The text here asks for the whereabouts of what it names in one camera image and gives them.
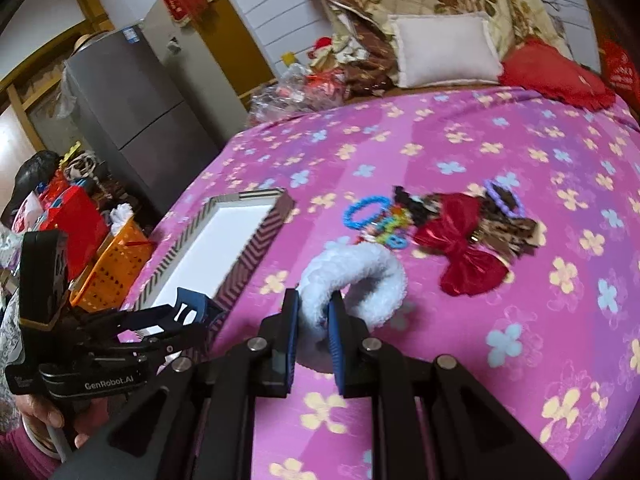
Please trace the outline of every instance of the floral blanket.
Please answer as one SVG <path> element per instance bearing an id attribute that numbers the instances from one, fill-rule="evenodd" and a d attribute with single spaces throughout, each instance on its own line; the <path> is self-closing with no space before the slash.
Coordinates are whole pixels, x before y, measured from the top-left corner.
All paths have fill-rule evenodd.
<path id="1" fill-rule="evenodd" d="M 214 345 L 255 335 L 323 248 L 354 241 L 342 213 L 359 198 L 478 192 L 495 178 L 543 224 L 542 246 L 482 296 L 438 286 L 447 266 L 399 251 L 409 287 L 377 335 L 405 354 L 456 356 L 567 469 L 586 480 L 640 394 L 640 151 L 619 99 L 596 114 L 533 91 L 498 88 L 370 101 L 237 135 L 152 237 L 136 298 L 209 197 L 285 187 L 297 201 Z M 370 404 L 344 400 L 331 376 L 296 367 L 287 399 L 258 402 L 254 480 L 371 478 Z"/>

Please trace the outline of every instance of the striped frame border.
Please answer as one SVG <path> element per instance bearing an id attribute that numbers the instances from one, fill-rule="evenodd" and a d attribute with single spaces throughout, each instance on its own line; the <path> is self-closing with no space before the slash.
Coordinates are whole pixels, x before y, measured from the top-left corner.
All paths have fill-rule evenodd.
<path id="1" fill-rule="evenodd" d="M 278 199 L 271 210 L 267 213 L 267 216 L 262 220 L 252 238 L 244 246 L 244 249 L 240 253 L 238 259 L 233 264 L 231 270 L 222 281 L 222 284 L 218 287 L 218 291 L 215 296 L 212 298 L 225 310 L 232 310 L 238 300 L 238 297 L 242 293 L 242 290 L 251 279 L 252 274 L 255 269 L 257 269 L 264 255 L 267 253 L 271 243 L 284 225 L 284 221 L 295 205 L 295 201 L 289 196 L 285 189 L 274 188 L 256 191 L 242 191 L 239 193 L 213 196 L 207 200 L 207 203 L 200 209 L 200 211 L 198 211 L 197 215 L 191 219 L 187 227 L 183 229 L 178 240 L 160 261 L 158 267 L 151 275 L 148 282 L 146 282 L 145 288 L 140 292 L 138 298 L 133 304 L 133 310 L 142 309 L 156 286 L 161 283 L 162 276 L 165 273 L 167 276 L 171 274 L 173 268 L 177 264 L 180 250 L 191 238 L 197 227 L 202 222 L 206 222 L 210 219 L 216 204 L 250 201 L 257 198 L 268 198 L 271 196 L 276 196 Z M 217 326 L 214 329 L 216 332 L 222 328 L 222 322 L 225 318 L 226 316 L 220 320 L 220 323 L 216 324 Z"/>

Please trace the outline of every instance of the screw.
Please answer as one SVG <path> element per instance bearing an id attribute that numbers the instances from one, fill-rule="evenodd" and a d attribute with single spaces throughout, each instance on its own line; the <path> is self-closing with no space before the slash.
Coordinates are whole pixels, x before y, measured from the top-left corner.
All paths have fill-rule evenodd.
<path id="1" fill-rule="evenodd" d="M 252 337 L 247 341 L 246 345 L 251 352 L 259 352 L 267 348 L 267 340 L 263 337 Z"/>
<path id="2" fill-rule="evenodd" d="M 191 359 L 184 356 L 177 357 L 171 362 L 171 368 L 174 369 L 174 372 L 178 373 L 186 372 L 189 368 L 191 368 L 191 365 L 193 365 Z"/>
<path id="3" fill-rule="evenodd" d="M 438 358 L 436 359 L 436 363 L 440 368 L 444 368 L 445 370 L 453 370 L 453 368 L 455 368 L 458 364 L 458 361 L 456 361 L 456 358 L 453 357 L 453 355 L 443 354 L 441 356 L 438 356 Z"/>
<path id="4" fill-rule="evenodd" d="M 382 341 L 377 337 L 367 337 L 362 340 L 362 347 L 367 352 L 375 352 L 376 350 L 380 350 L 382 348 Z"/>

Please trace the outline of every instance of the black bag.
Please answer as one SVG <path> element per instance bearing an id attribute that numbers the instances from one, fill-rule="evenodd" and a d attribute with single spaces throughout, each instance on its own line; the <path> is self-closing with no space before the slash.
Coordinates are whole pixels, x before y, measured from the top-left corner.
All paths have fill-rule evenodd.
<path id="1" fill-rule="evenodd" d="M 59 163 L 60 156 L 56 152 L 43 150 L 21 165 L 15 174 L 14 193 L 0 217 L 2 224 L 11 229 L 24 199 L 38 187 L 39 183 L 49 183 L 56 173 Z"/>

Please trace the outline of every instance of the person's hand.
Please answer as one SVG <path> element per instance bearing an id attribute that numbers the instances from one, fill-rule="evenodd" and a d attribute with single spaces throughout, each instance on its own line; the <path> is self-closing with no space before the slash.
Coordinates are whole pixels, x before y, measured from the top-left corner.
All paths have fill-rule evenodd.
<path id="1" fill-rule="evenodd" d="M 49 432 L 46 426 L 62 428 L 65 420 L 62 413 L 50 400 L 34 395 L 15 397 L 15 405 L 22 413 L 25 423 L 41 442 L 49 441 Z M 82 446 L 89 437 L 95 433 L 109 418 L 107 412 L 107 399 L 92 399 L 87 410 L 76 415 L 73 421 L 76 436 L 76 447 Z"/>

